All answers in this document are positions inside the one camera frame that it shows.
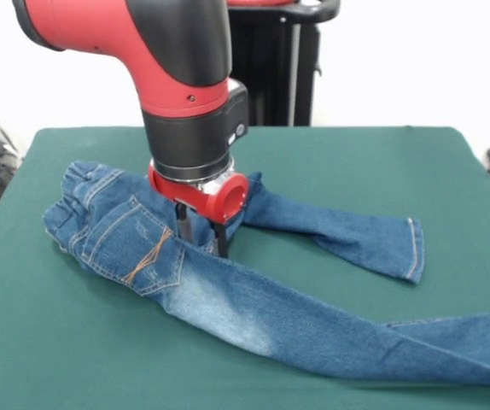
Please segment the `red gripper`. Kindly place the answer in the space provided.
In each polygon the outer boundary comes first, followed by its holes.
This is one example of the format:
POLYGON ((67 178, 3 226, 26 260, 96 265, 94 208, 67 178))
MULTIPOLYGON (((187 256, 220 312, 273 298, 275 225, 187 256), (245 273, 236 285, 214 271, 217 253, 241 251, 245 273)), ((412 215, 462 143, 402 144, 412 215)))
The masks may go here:
POLYGON ((216 179, 199 184, 186 184, 164 179, 149 164, 148 179, 158 193, 177 203, 178 234, 186 242, 192 242, 192 229, 187 208, 214 222, 213 232, 217 253, 228 257, 228 241, 224 223, 236 216, 245 204, 248 194, 248 179, 229 167, 216 179))

